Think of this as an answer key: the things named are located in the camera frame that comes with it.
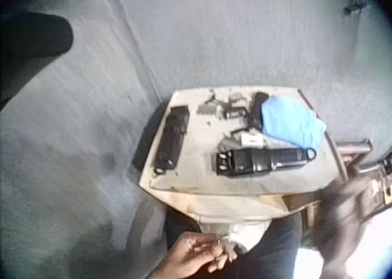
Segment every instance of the dark trousers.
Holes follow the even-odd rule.
[[[173,209],[167,211],[165,229],[168,250],[183,232],[201,232],[200,227],[193,219]],[[210,274],[204,267],[191,278],[293,278],[295,258],[300,247],[301,236],[300,213],[275,219],[262,239],[248,253],[239,255],[232,263],[227,261],[223,270]]]

